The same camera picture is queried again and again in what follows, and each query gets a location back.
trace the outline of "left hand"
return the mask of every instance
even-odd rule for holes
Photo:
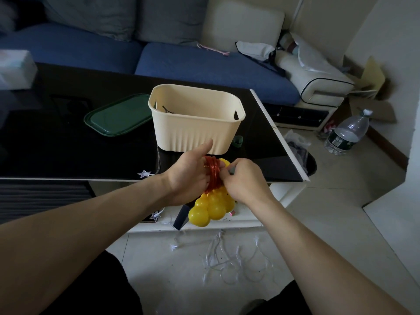
[[[165,206],[184,205],[198,198],[208,186],[210,176],[207,175],[204,156],[213,146],[213,140],[185,152],[176,163],[166,170],[162,176],[168,187]],[[225,164],[220,161],[220,168]]]

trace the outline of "green plastic lid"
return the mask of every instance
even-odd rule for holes
[[[150,95],[137,94],[91,111],[84,117],[87,126],[101,135],[123,135],[151,120]]]

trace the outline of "hand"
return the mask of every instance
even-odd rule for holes
[[[199,145],[191,151],[181,155],[176,163],[172,165],[162,175],[165,185],[169,189],[166,197],[165,206],[184,205],[198,198],[208,186],[210,176],[206,167],[204,156],[213,146],[213,140]],[[220,161],[220,168],[225,164]]]
[[[236,167],[234,175],[230,175],[228,172],[232,167]],[[242,202],[251,210],[257,207],[261,201],[277,201],[271,193],[260,167],[249,159],[236,159],[228,167],[220,170],[220,178],[232,198]]]

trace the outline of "black pants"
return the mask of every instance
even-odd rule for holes
[[[249,315],[310,315],[305,299],[295,281],[281,293],[264,302]],[[120,261],[102,252],[76,280],[44,310],[51,314],[143,314],[140,298],[129,284]]]

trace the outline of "red coiled wire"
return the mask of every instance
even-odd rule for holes
[[[220,179],[219,173],[220,173],[220,167],[219,167],[219,159],[217,159],[215,156],[204,156],[206,158],[207,164],[205,167],[209,167],[210,169],[210,182],[209,185],[204,191],[204,193],[209,193],[213,191],[214,189],[218,189],[222,185],[222,180]]]

